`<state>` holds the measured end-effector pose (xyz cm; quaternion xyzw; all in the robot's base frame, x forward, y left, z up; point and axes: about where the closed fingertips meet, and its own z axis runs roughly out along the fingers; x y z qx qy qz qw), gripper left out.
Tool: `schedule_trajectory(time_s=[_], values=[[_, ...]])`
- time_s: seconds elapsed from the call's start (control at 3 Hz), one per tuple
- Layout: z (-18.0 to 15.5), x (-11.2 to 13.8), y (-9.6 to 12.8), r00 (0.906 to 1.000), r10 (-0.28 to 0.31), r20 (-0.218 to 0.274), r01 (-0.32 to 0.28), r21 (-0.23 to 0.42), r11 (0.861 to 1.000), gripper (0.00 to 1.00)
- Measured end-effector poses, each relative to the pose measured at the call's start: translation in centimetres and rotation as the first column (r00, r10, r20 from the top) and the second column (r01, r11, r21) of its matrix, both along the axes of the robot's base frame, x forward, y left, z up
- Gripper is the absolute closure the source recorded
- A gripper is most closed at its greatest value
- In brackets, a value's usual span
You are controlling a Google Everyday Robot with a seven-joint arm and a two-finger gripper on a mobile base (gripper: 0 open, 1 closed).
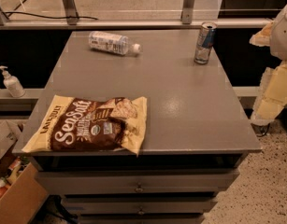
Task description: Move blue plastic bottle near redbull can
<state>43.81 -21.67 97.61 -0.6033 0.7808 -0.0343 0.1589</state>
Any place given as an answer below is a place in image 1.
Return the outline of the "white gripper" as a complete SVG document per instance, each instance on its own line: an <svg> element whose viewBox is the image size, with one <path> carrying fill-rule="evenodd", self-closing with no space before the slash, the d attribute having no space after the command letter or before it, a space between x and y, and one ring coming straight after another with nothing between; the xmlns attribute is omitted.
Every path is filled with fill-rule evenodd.
<svg viewBox="0 0 287 224"><path fill-rule="evenodd" d="M287 5L273 23L251 37L250 43L257 47L270 46L271 54L282 60L275 69L267 67L264 71L252 108L251 123L266 126L287 105Z"/></svg>

